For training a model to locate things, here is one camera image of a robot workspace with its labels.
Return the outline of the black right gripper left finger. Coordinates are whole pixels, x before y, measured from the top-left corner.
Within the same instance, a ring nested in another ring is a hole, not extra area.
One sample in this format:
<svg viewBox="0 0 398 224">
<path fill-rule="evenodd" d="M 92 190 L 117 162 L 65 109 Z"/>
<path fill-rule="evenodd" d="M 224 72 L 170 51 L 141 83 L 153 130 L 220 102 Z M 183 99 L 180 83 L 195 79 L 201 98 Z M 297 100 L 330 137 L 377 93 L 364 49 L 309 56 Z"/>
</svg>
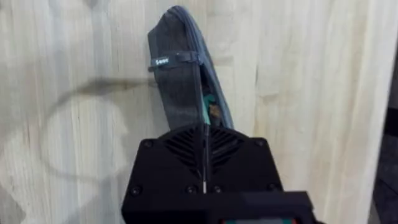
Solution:
<svg viewBox="0 0 398 224">
<path fill-rule="evenodd" d="M 123 205 L 206 203 L 206 125 L 173 129 L 138 147 Z"/>
</svg>

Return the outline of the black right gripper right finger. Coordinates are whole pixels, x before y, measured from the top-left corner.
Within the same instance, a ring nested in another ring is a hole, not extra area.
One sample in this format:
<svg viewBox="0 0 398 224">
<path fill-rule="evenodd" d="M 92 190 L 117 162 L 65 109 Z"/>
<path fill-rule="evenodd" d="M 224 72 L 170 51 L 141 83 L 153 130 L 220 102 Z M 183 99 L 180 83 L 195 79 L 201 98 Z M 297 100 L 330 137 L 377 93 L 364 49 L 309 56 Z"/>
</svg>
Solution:
<svg viewBox="0 0 398 224">
<path fill-rule="evenodd" d="M 282 182 L 269 144 L 233 129 L 212 126 L 207 191 L 280 192 Z"/>
</svg>

